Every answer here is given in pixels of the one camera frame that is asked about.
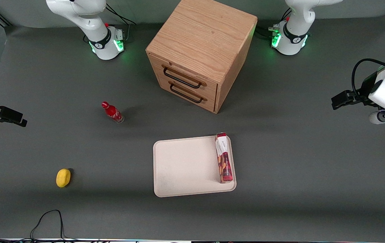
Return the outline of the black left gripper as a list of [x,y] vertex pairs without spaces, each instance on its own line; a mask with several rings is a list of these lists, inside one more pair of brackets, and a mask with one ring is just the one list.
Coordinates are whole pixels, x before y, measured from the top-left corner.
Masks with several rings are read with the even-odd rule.
[[359,90],[344,90],[338,96],[331,98],[333,110],[344,106],[363,103],[385,103],[385,68],[378,70],[365,78]]

